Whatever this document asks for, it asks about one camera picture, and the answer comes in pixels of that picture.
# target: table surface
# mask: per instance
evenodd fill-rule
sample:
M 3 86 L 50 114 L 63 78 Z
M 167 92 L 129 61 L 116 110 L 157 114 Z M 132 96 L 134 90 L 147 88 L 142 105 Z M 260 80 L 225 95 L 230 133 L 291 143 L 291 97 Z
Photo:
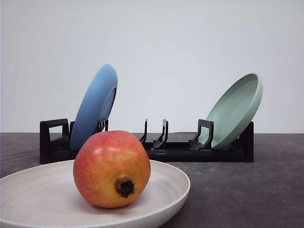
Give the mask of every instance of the table surface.
M 254 163 L 169 162 L 191 189 L 161 228 L 304 227 L 304 134 L 255 134 L 254 147 Z M 1 133 L 0 162 L 1 177 L 38 166 L 39 134 Z

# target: plate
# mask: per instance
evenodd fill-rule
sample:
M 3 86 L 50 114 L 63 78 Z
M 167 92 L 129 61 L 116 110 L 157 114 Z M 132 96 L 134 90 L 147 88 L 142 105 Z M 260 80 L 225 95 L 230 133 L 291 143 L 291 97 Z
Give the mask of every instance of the plate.
M 79 107 L 71 135 L 72 151 L 79 151 L 94 134 L 97 123 L 109 118 L 117 90 L 117 75 L 111 65 L 104 65 L 93 78 Z
M 263 85 L 256 74 L 242 77 L 226 91 L 207 117 L 214 122 L 213 149 L 228 149 L 251 122 L 262 95 Z M 202 128 L 199 141 L 204 143 L 208 137 L 209 130 Z
M 151 177 L 139 198 L 121 208 L 99 208 L 78 192 L 73 163 L 51 163 L 2 178 L 0 227 L 155 228 L 180 210 L 190 189 L 183 171 L 150 160 Z

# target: green plate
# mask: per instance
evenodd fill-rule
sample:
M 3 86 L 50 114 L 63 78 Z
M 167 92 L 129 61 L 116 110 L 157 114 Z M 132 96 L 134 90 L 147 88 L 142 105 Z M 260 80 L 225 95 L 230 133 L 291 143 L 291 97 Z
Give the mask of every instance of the green plate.
M 256 114 L 262 95 L 263 85 L 255 74 L 242 77 L 226 91 L 207 117 L 214 122 L 213 149 L 229 149 Z M 205 143 L 208 136 L 209 130 L 202 128 L 199 142 Z

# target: black dish rack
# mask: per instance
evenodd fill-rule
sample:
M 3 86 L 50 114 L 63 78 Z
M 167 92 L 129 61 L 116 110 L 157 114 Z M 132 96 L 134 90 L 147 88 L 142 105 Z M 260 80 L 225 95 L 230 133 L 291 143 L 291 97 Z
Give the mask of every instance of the black dish rack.
M 162 122 L 162 133 L 153 142 L 147 142 L 147 123 L 142 137 L 139 139 L 151 160 L 161 162 L 253 162 L 254 161 L 254 134 L 253 122 L 247 126 L 243 133 L 229 146 L 228 150 L 214 150 L 211 148 L 214 133 L 214 123 L 207 120 L 198 120 L 198 130 L 194 138 L 186 142 L 168 142 L 169 123 L 166 119 Z M 77 151 L 71 151 L 69 142 L 74 122 L 67 119 L 40 122 L 40 163 L 50 163 L 74 159 Z M 108 130 L 108 120 L 99 121 L 96 131 Z M 62 126 L 62 136 L 50 139 L 49 128 Z M 205 143 L 200 143 L 201 128 L 209 129 L 209 138 Z

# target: white backdrop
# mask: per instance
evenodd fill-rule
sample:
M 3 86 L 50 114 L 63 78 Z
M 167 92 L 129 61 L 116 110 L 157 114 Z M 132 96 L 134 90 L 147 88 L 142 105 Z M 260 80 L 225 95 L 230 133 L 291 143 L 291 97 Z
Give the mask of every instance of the white backdrop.
M 256 133 L 304 133 L 302 0 L 2 0 L 1 131 L 75 119 L 99 68 L 118 90 L 110 130 L 195 131 L 255 72 Z

